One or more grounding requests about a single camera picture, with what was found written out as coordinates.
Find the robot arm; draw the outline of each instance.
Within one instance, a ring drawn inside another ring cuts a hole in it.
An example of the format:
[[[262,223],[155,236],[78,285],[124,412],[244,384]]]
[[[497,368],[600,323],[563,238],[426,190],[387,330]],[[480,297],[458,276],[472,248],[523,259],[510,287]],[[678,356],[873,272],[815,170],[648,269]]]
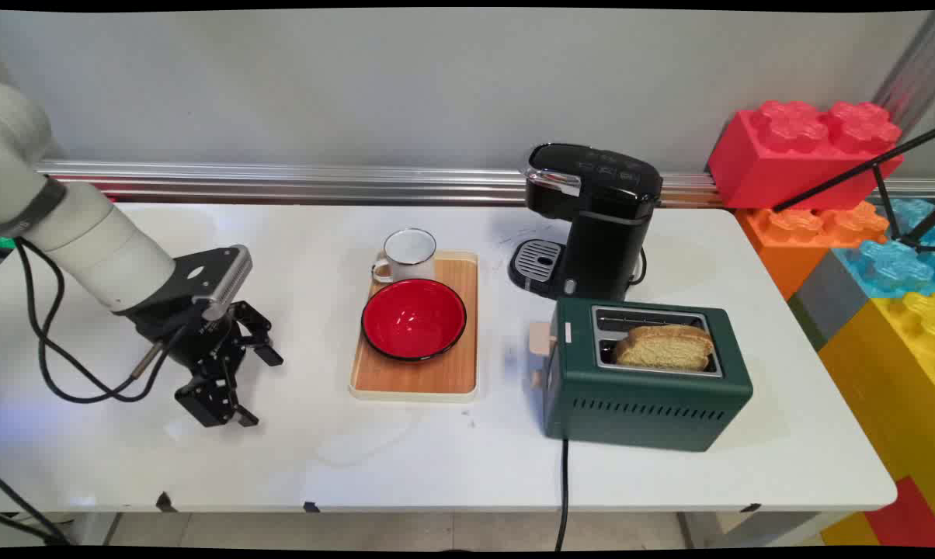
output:
[[[147,300],[173,259],[98,188],[35,173],[50,139],[43,111],[0,84],[0,232],[27,238],[111,311]]]
[[[33,166],[50,139],[46,114],[0,84],[0,236],[25,238],[30,242],[26,247],[31,245],[52,266],[66,269],[113,314],[129,318],[137,332],[154,343],[130,379],[115,390],[71,358],[104,392],[93,398],[73,397],[56,388],[45,366],[46,347],[68,354],[46,337],[48,325],[38,328],[30,308],[40,337],[41,372],[51,390],[78,403],[108,397],[134,402],[148,393],[169,356],[192,375],[174,398],[202,425],[223,425],[233,418],[244,427],[257,425],[257,417],[237,399],[237,368],[247,348],[271,366],[283,359],[272,348],[271,322],[246,301],[232,302],[252,268],[250,252],[233,245],[170,258],[98,188],[85,182],[63,184],[35,173]],[[241,333],[240,325],[249,335]],[[164,353],[141,395],[120,395],[160,350]]]

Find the table surface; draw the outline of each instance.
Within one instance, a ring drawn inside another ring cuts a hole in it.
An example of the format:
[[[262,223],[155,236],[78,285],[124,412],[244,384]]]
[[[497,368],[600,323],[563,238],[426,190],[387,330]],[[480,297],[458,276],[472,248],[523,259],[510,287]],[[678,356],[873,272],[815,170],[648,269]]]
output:
[[[273,323],[284,357],[248,354],[240,401],[258,427],[200,427],[173,400],[188,372],[168,361],[140,403],[70,404],[43,383],[26,319],[23,267],[0,266],[0,475],[40,510],[180,512],[552,510],[561,443],[539,420],[532,322],[553,302],[518,290],[506,263],[527,238],[564,241],[569,224],[527,209],[123,204],[170,255],[250,248],[240,290]],[[347,382],[383,238],[431,231],[440,250],[477,252],[478,395],[467,404],[367,402]],[[720,307],[754,397],[705,453],[571,443],[571,510],[878,509],[895,486],[730,213],[655,212],[648,276],[628,300]],[[54,293],[36,259],[38,308]],[[148,349],[72,277],[52,339],[108,385]],[[62,388],[95,391],[51,353]],[[0,510],[16,510],[0,493]]]

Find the coffee maker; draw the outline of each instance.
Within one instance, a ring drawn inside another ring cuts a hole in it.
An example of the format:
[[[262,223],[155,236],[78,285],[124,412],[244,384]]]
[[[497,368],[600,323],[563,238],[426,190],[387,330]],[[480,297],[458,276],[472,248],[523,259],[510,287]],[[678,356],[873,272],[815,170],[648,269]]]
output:
[[[660,201],[657,169],[614,151],[546,143],[529,151],[520,170],[528,208],[572,225],[566,245],[531,238],[516,248],[509,278],[552,300],[624,300]]]

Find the bread slice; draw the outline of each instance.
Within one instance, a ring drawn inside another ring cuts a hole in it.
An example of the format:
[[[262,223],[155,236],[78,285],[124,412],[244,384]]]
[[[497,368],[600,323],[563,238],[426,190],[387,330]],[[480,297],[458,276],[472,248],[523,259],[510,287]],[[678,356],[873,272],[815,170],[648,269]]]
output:
[[[702,371],[713,340],[695,326],[639,326],[616,344],[617,365]]]

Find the power cord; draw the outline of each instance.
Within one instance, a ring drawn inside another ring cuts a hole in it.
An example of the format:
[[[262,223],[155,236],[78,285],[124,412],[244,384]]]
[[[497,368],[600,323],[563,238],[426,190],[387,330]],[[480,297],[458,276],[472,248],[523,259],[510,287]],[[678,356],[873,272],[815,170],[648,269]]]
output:
[[[557,545],[554,551],[560,551],[564,545],[564,531],[568,529],[568,440],[561,441],[561,526],[557,529]]]
[[[31,516],[39,520],[39,523],[43,524],[43,527],[49,530],[49,533],[33,528],[32,526],[26,526],[25,524],[17,523],[15,520],[5,518],[2,516],[2,514],[0,514],[0,524],[5,524],[5,526],[16,528],[16,530],[34,535],[35,537],[42,539],[43,543],[47,545],[73,545],[70,539],[64,535],[64,532],[60,531],[60,528],[56,527],[56,524],[52,523],[46,516],[43,516],[41,512],[35,510],[35,508],[26,502],[24,498],[21,498],[18,493],[13,491],[13,489],[9,487],[9,484],[6,484],[1,477],[0,489],[5,492],[5,494],[8,495],[10,499],[16,502],[16,505],[23,507],[25,512],[28,512],[31,514]]]
[[[644,247],[641,247],[641,276],[637,279],[631,279],[627,283],[627,287],[637,286],[646,276],[648,276],[648,254],[644,252]]]
[[[23,272],[25,273],[25,283],[26,283],[26,307],[27,307],[28,314],[30,315],[30,326],[32,326],[33,332],[36,334],[36,337],[38,337],[39,339],[39,368],[40,368],[40,372],[43,375],[43,381],[50,388],[50,390],[52,390],[52,392],[55,393],[60,398],[67,400],[68,402],[73,402],[75,404],[92,404],[95,402],[102,402],[104,400],[108,400],[109,398],[115,398],[116,400],[119,400],[120,402],[138,402],[139,400],[142,400],[145,397],[147,397],[147,395],[149,394],[149,391],[152,388],[154,388],[154,382],[156,380],[156,377],[158,377],[158,372],[160,371],[160,367],[162,367],[163,362],[165,362],[165,359],[167,358],[167,354],[170,353],[170,350],[172,350],[172,347],[174,347],[174,344],[176,344],[177,341],[179,341],[181,337],[184,336],[184,333],[187,332],[188,325],[181,326],[179,330],[177,330],[177,332],[174,333],[174,335],[169,340],[169,342],[167,342],[165,348],[163,348],[162,353],[160,353],[158,360],[156,360],[156,364],[154,365],[154,370],[151,371],[151,376],[149,376],[147,385],[144,386],[144,389],[141,391],[141,393],[137,394],[137,396],[124,396],[122,394],[123,390],[126,390],[127,387],[133,384],[134,380],[137,379],[138,375],[137,376],[130,375],[129,378],[124,380],[123,383],[117,386],[116,388],[109,388],[102,381],[99,381],[98,378],[95,378],[95,375],[92,375],[92,373],[88,371],[88,369],[84,368],[84,365],[80,364],[80,362],[78,362],[77,359],[73,357],[73,355],[71,355],[70,353],[67,353],[66,350],[63,350],[62,347],[60,347],[59,345],[54,343],[53,340],[50,339],[49,337],[50,326],[53,323],[54,316],[57,314],[57,311],[60,308],[60,302],[64,298],[64,275],[60,271],[60,266],[57,266],[56,262],[53,262],[52,259],[48,257],[48,255],[45,255],[44,252],[36,248],[34,244],[30,243],[30,241],[27,241],[25,240],[25,238],[21,238],[21,237],[14,238],[14,241],[16,242],[16,251],[19,252],[19,257],[23,260]],[[50,267],[50,269],[53,270],[53,275],[55,275],[57,279],[57,294],[53,300],[53,304],[50,305],[50,311],[46,315],[46,319],[45,321],[43,321],[42,327],[40,327],[39,321],[36,318],[36,294],[35,294],[35,290],[33,286],[32,266],[30,265],[30,258],[27,257],[26,252],[23,247],[29,248],[31,252],[34,252],[35,255],[38,255],[39,258],[45,261],[45,263]],[[59,353],[64,359],[67,359],[67,361],[69,361],[70,364],[74,365],[74,368],[76,368],[77,371],[80,371],[81,374],[85,376],[85,378],[87,378],[92,383],[94,383],[95,386],[99,387],[99,389],[101,389],[104,394],[101,394],[99,396],[82,398],[82,397],[72,396],[70,394],[67,394],[63,390],[61,390],[60,387],[57,386],[55,382],[53,382],[53,378],[50,376],[50,371],[47,368],[47,363],[46,363],[46,348],[47,347],[53,348],[53,350],[56,351],[56,353]]]

